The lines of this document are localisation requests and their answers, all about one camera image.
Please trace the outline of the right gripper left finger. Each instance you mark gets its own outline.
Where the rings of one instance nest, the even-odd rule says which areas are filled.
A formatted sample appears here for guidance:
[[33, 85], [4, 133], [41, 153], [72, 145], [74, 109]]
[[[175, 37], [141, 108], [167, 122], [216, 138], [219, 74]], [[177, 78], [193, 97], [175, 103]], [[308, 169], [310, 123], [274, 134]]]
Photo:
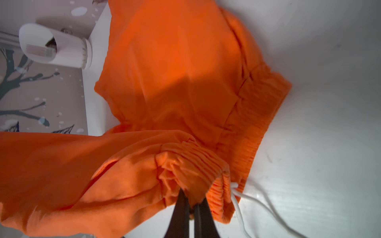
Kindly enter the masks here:
[[184, 191], [180, 189], [178, 199], [164, 238], [189, 238], [190, 204]]

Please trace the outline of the orange cloth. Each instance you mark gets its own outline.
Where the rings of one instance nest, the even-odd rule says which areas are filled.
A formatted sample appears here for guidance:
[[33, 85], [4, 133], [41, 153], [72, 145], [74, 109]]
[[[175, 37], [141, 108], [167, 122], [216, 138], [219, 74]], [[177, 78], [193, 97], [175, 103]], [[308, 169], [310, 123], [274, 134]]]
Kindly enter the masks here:
[[119, 125], [102, 136], [1, 133], [1, 224], [31, 237], [119, 238], [174, 204], [228, 224], [231, 183], [292, 85], [215, 1], [109, 1], [94, 90]]

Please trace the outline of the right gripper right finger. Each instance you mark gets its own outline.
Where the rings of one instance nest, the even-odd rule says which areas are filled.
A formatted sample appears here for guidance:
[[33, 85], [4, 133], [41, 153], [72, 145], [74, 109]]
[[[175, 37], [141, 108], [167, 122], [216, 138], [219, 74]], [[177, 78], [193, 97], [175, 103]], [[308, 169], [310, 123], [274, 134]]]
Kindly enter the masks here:
[[193, 214], [195, 238], [220, 238], [206, 198], [193, 208]]

